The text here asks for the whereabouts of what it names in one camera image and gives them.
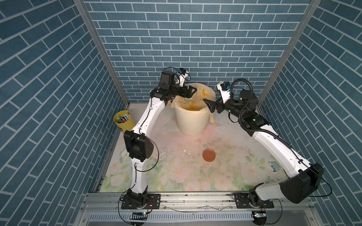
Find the red-brown jar lid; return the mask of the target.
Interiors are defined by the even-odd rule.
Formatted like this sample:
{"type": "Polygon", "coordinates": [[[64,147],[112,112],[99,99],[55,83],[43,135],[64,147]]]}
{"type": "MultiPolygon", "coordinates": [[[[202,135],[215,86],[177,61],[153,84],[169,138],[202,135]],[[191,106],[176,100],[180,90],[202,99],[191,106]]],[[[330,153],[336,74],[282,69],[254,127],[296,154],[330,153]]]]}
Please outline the red-brown jar lid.
{"type": "Polygon", "coordinates": [[[216,153],[212,149],[205,149],[202,153],[202,157],[206,162],[213,162],[216,158],[216,153]]]}

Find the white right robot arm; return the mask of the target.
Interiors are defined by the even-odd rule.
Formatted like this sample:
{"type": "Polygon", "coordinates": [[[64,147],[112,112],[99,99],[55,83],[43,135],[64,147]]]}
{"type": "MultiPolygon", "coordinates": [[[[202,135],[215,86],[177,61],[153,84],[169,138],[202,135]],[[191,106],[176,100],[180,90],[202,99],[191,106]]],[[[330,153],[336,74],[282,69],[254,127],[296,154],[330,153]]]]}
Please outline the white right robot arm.
{"type": "Polygon", "coordinates": [[[209,110],[218,113],[227,111],[238,117],[241,128],[271,153],[288,177],[282,182],[262,183],[250,189],[249,203],[258,208],[265,201],[286,198],[298,204],[315,192],[322,180],[323,167],[310,163],[277,135],[271,124],[255,111],[258,103],[256,95],[244,89],[235,101],[230,90],[221,90],[221,94],[217,101],[204,100],[209,110]]]}

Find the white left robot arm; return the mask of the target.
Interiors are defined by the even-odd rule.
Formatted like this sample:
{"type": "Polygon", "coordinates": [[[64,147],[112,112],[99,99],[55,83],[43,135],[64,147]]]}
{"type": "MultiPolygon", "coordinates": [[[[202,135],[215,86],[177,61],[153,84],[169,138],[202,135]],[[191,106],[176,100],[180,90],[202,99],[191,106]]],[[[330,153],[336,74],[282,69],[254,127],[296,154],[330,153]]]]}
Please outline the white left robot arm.
{"type": "Polygon", "coordinates": [[[155,147],[155,143],[150,139],[151,131],[170,100],[177,96],[191,98],[196,93],[197,88],[184,85],[188,76],[189,72],[184,68],[176,69],[175,72],[164,69],[158,86],[150,92],[149,103],[140,121],[131,131],[125,131],[123,134],[132,163],[132,184],[123,199],[126,205],[140,209],[148,204],[146,167],[155,147]]]}

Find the glass jar with tea leaves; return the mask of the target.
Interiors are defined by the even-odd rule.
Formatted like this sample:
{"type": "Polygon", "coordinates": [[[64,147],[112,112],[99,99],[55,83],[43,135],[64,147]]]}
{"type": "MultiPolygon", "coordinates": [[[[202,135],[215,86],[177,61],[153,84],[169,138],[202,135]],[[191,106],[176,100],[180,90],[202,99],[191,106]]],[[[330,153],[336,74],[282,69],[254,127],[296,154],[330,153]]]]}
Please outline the glass jar with tea leaves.
{"type": "Polygon", "coordinates": [[[185,94],[184,100],[187,104],[194,104],[197,101],[197,85],[196,84],[186,84],[185,85],[185,94]]]}

